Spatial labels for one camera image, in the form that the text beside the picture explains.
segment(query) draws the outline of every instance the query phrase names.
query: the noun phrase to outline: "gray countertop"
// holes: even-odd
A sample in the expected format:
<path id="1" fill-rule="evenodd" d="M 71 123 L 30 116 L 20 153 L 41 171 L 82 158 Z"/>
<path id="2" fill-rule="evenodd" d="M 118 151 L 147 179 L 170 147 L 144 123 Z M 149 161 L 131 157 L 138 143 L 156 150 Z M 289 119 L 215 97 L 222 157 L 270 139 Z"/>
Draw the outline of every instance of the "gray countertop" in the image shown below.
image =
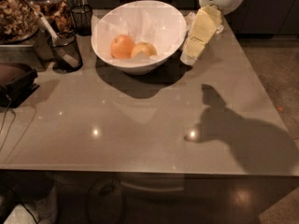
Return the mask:
<path id="1" fill-rule="evenodd" d="M 7 113 L 2 169 L 299 175 L 298 148 L 226 24 L 194 68 L 129 76 L 78 37 L 83 67 L 39 72 Z M 2 120 L 4 109 L 1 109 Z"/>

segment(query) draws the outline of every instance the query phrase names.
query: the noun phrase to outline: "glass jar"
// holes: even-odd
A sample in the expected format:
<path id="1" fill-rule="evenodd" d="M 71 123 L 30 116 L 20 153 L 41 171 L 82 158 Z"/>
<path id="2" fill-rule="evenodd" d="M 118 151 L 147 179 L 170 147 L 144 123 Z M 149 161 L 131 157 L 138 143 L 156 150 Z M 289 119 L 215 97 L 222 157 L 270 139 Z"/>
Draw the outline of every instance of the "glass jar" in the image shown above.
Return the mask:
<path id="1" fill-rule="evenodd" d="M 37 17 L 24 0 L 0 0 L 0 44 L 23 41 L 38 30 Z"/>
<path id="2" fill-rule="evenodd" d="M 36 12 L 42 12 L 57 33 L 74 31 L 68 0 L 28 0 Z"/>

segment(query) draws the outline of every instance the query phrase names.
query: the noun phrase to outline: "table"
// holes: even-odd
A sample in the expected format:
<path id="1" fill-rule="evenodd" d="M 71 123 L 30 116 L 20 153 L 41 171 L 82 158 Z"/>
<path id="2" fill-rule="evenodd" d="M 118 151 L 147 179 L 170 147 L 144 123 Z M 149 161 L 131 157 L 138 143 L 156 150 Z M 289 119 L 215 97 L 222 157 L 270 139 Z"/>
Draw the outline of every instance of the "table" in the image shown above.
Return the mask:
<path id="1" fill-rule="evenodd" d="M 298 147 L 227 23 L 193 68 L 177 52 L 144 76 L 103 64 L 89 37 L 78 45 L 80 70 L 39 72 L 39 89 L 7 113 L 1 169 L 196 175 L 239 197 L 273 188 L 250 212 L 230 202 L 244 211 L 235 223 L 297 187 Z"/>

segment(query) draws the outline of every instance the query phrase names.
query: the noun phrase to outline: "bowl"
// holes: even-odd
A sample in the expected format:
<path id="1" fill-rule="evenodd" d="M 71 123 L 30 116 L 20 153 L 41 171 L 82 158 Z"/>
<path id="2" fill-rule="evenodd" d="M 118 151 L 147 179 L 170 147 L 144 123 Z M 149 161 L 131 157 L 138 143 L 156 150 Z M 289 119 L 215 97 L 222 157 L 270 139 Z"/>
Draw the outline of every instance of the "bowl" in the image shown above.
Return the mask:
<path id="1" fill-rule="evenodd" d="M 103 62 L 131 75 L 143 75 L 179 49 L 186 27 L 183 15 L 175 7 L 160 1 L 136 1 L 113 9 L 95 22 L 92 47 Z M 129 35 L 136 43 L 150 42 L 157 55 L 147 57 L 141 52 L 132 59 L 115 59 L 110 44 L 117 35 Z"/>

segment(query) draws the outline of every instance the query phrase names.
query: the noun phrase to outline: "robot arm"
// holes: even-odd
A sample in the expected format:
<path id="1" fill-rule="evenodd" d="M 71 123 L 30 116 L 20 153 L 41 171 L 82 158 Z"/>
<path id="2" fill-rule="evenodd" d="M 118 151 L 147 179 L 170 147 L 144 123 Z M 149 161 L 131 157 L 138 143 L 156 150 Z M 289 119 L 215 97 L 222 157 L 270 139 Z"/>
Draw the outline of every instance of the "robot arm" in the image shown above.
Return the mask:
<path id="1" fill-rule="evenodd" d="M 222 23 L 222 16 L 234 11 L 243 0 L 199 0 L 197 11 L 180 59 L 193 65 L 205 49 L 206 44 Z"/>

